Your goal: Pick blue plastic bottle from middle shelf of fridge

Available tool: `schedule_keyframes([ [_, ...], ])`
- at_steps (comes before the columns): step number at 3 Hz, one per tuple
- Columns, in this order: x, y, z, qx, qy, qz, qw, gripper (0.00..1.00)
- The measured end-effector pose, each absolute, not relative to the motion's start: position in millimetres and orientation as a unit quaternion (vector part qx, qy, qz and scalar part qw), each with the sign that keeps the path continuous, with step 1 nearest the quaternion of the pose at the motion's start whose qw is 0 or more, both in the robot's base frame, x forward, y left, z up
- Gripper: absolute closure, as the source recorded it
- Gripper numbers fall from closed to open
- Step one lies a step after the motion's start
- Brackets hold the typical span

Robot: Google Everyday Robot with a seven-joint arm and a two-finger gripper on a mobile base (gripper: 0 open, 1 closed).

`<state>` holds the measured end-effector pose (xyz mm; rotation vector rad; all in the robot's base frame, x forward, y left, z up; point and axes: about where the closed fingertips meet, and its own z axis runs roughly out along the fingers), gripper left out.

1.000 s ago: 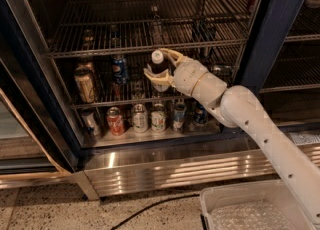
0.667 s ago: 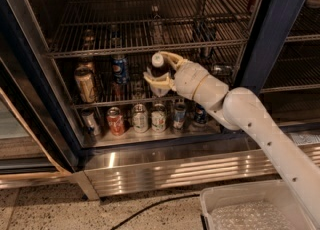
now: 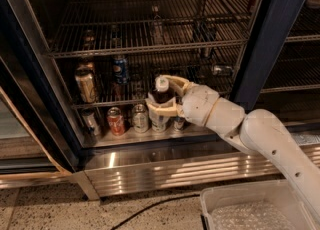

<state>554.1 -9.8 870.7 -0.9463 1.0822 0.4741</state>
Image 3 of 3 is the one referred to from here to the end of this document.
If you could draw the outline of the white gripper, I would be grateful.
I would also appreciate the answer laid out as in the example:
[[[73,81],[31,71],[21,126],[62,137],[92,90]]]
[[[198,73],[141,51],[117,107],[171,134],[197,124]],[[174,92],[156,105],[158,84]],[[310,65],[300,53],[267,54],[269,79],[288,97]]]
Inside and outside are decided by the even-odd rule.
[[[194,86],[194,83],[179,76],[160,75],[155,79],[155,91],[160,96],[184,96],[182,106],[172,98],[165,103],[156,103],[150,98],[145,100],[150,111],[164,117],[185,117],[197,126],[204,126],[219,93],[206,85]]]

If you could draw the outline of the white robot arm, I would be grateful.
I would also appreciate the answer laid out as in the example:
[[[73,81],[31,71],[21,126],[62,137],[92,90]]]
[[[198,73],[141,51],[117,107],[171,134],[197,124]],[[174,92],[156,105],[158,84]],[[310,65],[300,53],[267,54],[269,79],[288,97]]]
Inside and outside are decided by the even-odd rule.
[[[288,180],[320,222],[320,170],[301,150],[283,123],[264,109],[246,113],[206,85],[160,75],[145,99],[153,118],[182,117],[214,131],[245,154],[259,153]]]

